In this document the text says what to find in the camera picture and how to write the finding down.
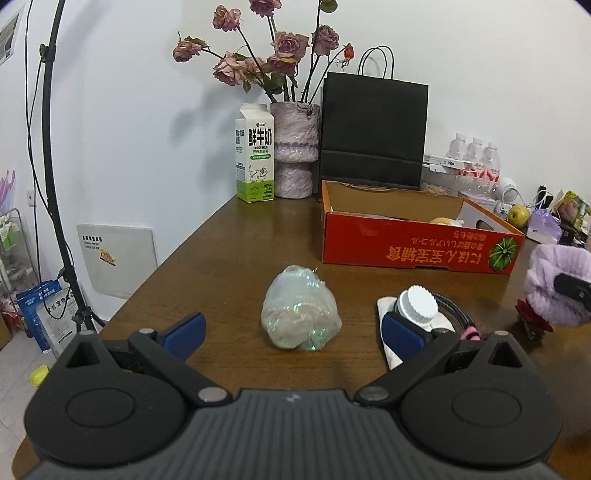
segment white ridged knob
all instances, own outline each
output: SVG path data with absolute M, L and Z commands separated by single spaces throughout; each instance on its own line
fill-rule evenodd
M 439 313 L 437 301 L 425 287 L 413 285 L 398 297 L 399 313 L 418 325 L 429 323 Z

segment green and white milk carton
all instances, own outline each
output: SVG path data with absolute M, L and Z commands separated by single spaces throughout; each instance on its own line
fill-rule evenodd
M 244 103 L 236 118 L 236 190 L 245 202 L 275 198 L 275 119 L 263 103 Z

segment textured ceramic vase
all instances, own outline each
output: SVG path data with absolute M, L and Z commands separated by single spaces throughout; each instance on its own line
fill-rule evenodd
M 271 104 L 275 117 L 275 195 L 302 199 L 312 195 L 311 163 L 318 160 L 320 106 Z

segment tiled floor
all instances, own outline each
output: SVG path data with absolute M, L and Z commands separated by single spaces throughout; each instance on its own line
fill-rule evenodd
M 14 479 L 12 458 L 25 429 L 22 416 L 35 393 L 29 375 L 42 364 L 51 367 L 56 359 L 50 352 L 44 355 L 32 338 L 19 332 L 0 350 L 0 479 Z

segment blue bag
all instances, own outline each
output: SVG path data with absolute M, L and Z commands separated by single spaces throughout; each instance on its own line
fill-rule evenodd
M 46 352 L 51 348 L 43 334 L 43 328 L 41 327 L 41 322 L 37 316 L 37 307 L 43 302 L 43 298 L 50 297 L 60 290 L 61 285 L 57 280 L 47 280 L 41 285 L 33 287 L 31 290 L 17 293 L 17 303 L 21 309 L 22 316 L 25 317 L 27 328 L 33 334 L 39 348 L 43 352 Z

